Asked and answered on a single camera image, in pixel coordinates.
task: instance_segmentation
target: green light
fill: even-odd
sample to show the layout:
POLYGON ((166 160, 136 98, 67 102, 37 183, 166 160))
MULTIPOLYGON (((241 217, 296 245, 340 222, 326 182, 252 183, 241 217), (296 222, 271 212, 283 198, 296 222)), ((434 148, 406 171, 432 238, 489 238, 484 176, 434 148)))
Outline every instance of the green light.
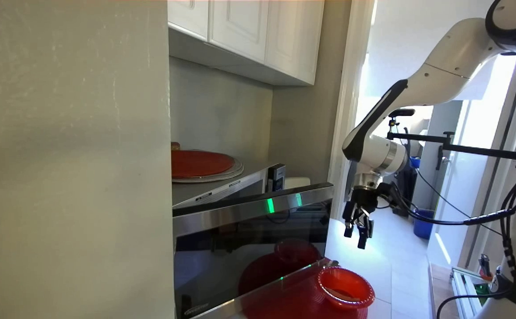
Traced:
POLYGON ((275 203, 273 203, 273 199, 267 199, 267 215, 275 215, 275 203))
POLYGON ((303 206, 303 198, 299 194, 294 196, 296 208, 303 206))

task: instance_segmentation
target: cabinet door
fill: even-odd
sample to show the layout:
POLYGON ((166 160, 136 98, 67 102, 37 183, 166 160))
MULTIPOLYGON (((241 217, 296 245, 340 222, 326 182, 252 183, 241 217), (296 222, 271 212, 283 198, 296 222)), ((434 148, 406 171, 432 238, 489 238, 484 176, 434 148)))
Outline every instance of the cabinet door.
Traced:
POLYGON ((168 0, 168 26, 207 42, 207 0, 168 0))
POLYGON ((322 0, 269 3, 266 63, 285 75, 314 84, 322 12, 322 0))
POLYGON ((212 0, 209 43, 264 63, 267 38, 267 3, 212 0))

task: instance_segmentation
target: shelf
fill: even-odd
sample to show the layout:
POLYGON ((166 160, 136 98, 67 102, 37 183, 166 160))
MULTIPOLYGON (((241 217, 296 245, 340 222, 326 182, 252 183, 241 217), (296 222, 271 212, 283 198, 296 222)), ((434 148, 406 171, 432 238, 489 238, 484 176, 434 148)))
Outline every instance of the shelf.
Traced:
POLYGON ((198 206, 221 201, 243 189, 266 182, 269 166, 246 167, 241 176, 216 183, 172 185, 172 208, 198 206))

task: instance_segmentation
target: red bowl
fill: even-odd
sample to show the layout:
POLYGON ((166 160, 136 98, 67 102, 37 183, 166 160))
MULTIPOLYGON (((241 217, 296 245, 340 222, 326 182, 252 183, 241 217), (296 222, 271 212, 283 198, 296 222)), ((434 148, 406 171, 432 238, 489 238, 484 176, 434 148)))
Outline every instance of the red bowl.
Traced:
POLYGON ((317 276, 317 286, 326 300, 338 309, 367 309, 376 295, 369 283, 342 268, 324 268, 317 276))
POLYGON ((276 244, 275 256, 291 270, 303 268, 321 260, 317 249, 305 240, 283 240, 276 244))

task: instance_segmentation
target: red container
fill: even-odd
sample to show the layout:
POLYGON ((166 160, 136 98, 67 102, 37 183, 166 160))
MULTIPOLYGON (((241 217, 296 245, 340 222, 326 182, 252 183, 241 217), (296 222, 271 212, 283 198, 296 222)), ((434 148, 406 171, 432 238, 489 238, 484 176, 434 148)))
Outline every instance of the red container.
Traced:
POLYGON ((239 299, 246 319, 367 319, 365 309, 335 307, 319 286, 319 274, 330 261, 301 268, 282 281, 239 299))
POLYGON ((275 256, 294 272, 321 260, 317 249, 305 240, 285 240, 275 245, 275 256))
POLYGON ((337 309, 365 311, 374 302, 376 295, 369 283, 342 268, 324 268, 317 276, 317 286, 326 295, 326 300, 337 309))

